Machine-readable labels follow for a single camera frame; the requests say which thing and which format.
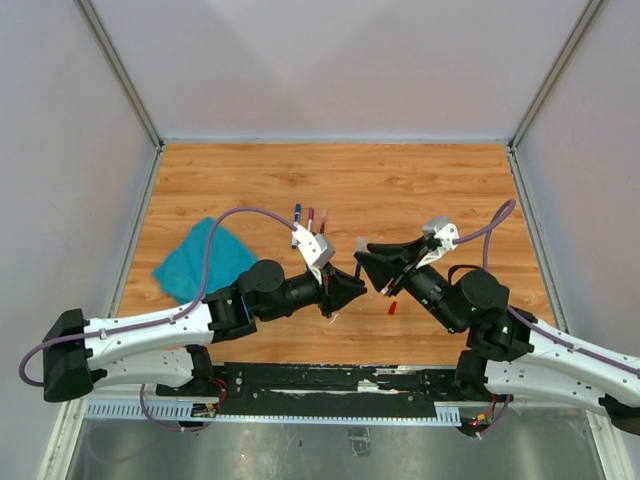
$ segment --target marker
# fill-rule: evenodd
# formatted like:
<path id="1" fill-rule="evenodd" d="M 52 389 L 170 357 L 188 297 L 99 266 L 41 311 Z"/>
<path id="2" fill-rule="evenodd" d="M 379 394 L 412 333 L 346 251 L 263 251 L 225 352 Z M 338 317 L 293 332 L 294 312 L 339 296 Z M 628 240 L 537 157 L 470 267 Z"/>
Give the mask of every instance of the marker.
<path id="1" fill-rule="evenodd" d="M 367 246 L 367 237 L 358 237 L 358 252 L 363 252 L 365 250 Z M 356 273 L 355 273 L 355 277 L 356 280 L 360 280 L 360 271 L 362 270 L 362 265 L 360 265 L 360 262 L 358 262 L 356 264 Z"/>
<path id="2" fill-rule="evenodd" d="M 300 213 L 302 212 L 302 205 L 296 203 L 296 209 L 293 212 L 293 224 L 297 227 L 300 225 Z M 291 248 L 298 248 L 298 242 L 295 237 L 291 237 Z"/>
<path id="3" fill-rule="evenodd" d="M 324 226 L 327 224 L 327 210 L 322 211 L 322 220 L 320 222 L 320 235 L 324 233 Z"/>
<path id="4" fill-rule="evenodd" d="M 313 225 L 313 208 L 309 207 L 309 222 L 307 224 L 307 230 L 311 231 L 312 225 Z"/>

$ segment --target teal cloth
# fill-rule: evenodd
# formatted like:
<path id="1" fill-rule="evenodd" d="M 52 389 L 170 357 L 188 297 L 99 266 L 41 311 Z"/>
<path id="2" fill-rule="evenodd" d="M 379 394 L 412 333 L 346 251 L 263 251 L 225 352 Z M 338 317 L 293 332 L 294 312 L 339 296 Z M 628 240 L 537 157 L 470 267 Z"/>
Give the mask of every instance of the teal cloth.
<path id="1" fill-rule="evenodd" d="M 163 292 L 180 304 L 192 301 L 200 290 L 204 267 L 204 248 L 215 220 L 207 217 L 196 224 L 176 248 L 153 271 Z M 238 275 L 258 261 L 238 238 L 220 226 L 216 229 L 209 257 L 206 293 L 231 285 Z"/>

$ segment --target metal base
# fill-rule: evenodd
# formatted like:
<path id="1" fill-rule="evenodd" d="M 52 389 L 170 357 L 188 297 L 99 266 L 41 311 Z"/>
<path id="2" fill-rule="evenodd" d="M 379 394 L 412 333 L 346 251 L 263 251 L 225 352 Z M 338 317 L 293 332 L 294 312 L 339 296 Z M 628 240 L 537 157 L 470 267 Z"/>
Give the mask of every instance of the metal base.
<path id="1" fill-rule="evenodd" d="M 601 480 L 589 431 L 578 410 L 517 408 L 482 441 L 455 428 L 417 426 L 215 423 L 196 435 L 149 422 L 87 421 L 67 480 Z M 91 458 L 87 440 L 101 461 Z"/>

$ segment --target wooden surface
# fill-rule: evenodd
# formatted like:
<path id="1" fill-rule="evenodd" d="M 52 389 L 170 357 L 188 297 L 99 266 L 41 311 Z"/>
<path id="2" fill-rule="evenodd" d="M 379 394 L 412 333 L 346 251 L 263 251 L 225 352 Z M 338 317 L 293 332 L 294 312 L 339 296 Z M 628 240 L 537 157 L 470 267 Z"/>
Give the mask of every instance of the wooden surface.
<path id="1" fill-rule="evenodd" d="M 497 145 L 169 145 L 129 274 L 120 315 L 175 305 L 151 271 L 207 215 L 239 205 L 293 217 L 296 203 L 317 217 L 328 209 L 332 263 L 353 272 L 357 237 L 369 242 L 418 238 L 422 225 L 449 215 L 461 235 L 489 222 L 515 189 Z M 223 224 L 261 258 L 280 262 L 288 276 L 302 271 L 285 227 L 257 214 Z M 482 240 L 460 246 L 436 264 L 446 275 L 459 263 L 481 263 Z M 492 237 L 492 272 L 511 288 L 511 303 L 551 321 L 527 228 L 518 207 Z M 392 302 L 369 292 L 333 324 L 316 307 L 259 323 L 258 333 L 210 346 L 217 361 L 455 364 L 466 335 L 450 335 L 407 293 Z"/>

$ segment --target gray wall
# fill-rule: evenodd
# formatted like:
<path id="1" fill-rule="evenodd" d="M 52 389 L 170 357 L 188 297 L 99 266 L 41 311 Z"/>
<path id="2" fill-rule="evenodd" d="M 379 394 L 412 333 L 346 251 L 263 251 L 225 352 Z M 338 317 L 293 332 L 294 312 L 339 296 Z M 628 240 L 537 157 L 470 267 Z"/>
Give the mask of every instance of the gray wall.
<path id="1" fill-rule="evenodd" d="M 608 2 L 521 148 L 572 331 L 640 355 L 640 3 Z M 627 445 L 640 473 L 640 439 Z"/>
<path id="2" fill-rule="evenodd" d="M 58 407 L 18 363 L 63 310 L 106 312 L 153 152 L 70 0 L 0 2 L 0 106 L 0 465 L 30 479 Z"/>
<path id="3" fill-rule="evenodd" d="M 94 0 L 161 133 L 491 141 L 585 0 Z"/>

